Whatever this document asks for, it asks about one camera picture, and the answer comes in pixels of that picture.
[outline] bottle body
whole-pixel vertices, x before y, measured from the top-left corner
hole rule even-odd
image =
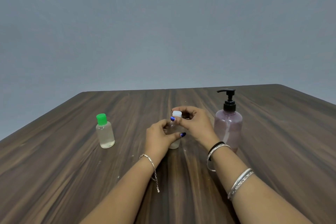
[[[107,122],[103,126],[97,124],[96,130],[98,134],[98,140],[102,148],[110,148],[114,145],[114,134],[110,122]]]
[[[242,137],[243,117],[236,111],[219,110],[215,116],[214,131],[218,138],[237,152]]]
[[[181,129],[182,128],[179,125],[176,125],[174,122],[171,121],[167,125],[167,135],[170,135],[176,132],[181,132]],[[180,146],[180,143],[181,143],[181,139],[176,140],[169,146],[169,149],[177,149]]]

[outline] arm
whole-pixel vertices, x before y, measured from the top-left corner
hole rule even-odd
[[[175,117],[174,120],[188,129],[207,151],[219,142],[204,110],[192,106],[175,107],[172,110],[182,111],[183,117],[189,118],[187,120]],[[220,147],[215,150],[211,159],[225,191],[229,193],[247,166],[228,147]],[[237,190],[232,203],[242,224],[311,223],[255,174],[251,175]]]
[[[167,120],[161,120],[147,129],[145,154],[155,167],[167,153],[170,144],[185,135],[166,135],[163,131],[166,124]],[[152,163],[145,156],[142,157],[81,224],[133,223],[153,172]]]

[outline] pump head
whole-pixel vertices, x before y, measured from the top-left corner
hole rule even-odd
[[[235,94],[235,89],[220,89],[217,90],[219,92],[226,92],[228,95],[228,99],[225,100],[223,110],[228,112],[234,112],[236,110],[236,102],[232,100],[232,96]]]

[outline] black wristband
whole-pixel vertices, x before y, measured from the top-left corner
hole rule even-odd
[[[223,142],[218,142],[218,143],[216,143],[214,146],[212,146],[212,148],[211,148],[211,149],[209,150],[209,152],[208,152],[208,156],[209,156],[210,152],[211,152],[214,148],[216,148],[217,146],[219,146],[219,145],[221,145],[221,144],[225,144],[225,143],[223,143]]]

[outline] person's right hand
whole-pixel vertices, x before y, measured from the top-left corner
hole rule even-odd
[[[171,117],[170,120],[189,130],[190,134],[207,150],[219,142],[210,119],[205,110],[194,106],[179,106],[171,109],[181,111],[182,117]]]

